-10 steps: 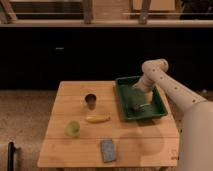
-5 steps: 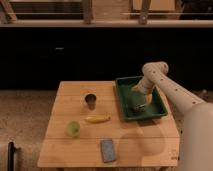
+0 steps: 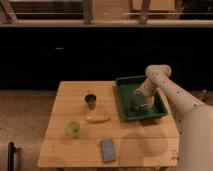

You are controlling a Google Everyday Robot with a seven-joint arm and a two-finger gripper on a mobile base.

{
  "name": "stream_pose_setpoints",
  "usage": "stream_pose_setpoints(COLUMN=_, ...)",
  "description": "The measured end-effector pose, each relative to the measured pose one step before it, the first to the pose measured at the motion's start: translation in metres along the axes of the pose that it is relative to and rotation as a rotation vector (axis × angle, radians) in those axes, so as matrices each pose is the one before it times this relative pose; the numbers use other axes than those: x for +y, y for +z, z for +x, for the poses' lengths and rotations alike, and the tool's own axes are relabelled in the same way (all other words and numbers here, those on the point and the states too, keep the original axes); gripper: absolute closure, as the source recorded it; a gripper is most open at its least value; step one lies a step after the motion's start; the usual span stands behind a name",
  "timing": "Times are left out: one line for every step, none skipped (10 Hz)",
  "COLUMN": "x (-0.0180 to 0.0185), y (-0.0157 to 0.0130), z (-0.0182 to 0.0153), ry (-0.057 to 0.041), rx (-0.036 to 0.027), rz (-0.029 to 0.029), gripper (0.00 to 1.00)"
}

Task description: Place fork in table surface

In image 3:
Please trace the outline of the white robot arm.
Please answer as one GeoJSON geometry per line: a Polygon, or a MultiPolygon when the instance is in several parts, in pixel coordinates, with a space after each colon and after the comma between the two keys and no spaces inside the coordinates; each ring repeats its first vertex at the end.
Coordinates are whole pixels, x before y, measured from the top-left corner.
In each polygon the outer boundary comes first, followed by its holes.
{"type": "Polygon", "coordinates": [[[213,171],[213,106],[207,105],[169,79],[169,65],[149,65],[145,81],[134,90],[148,106],[160,88],[182,114],[182,129],[176,171],[213,171]]]}

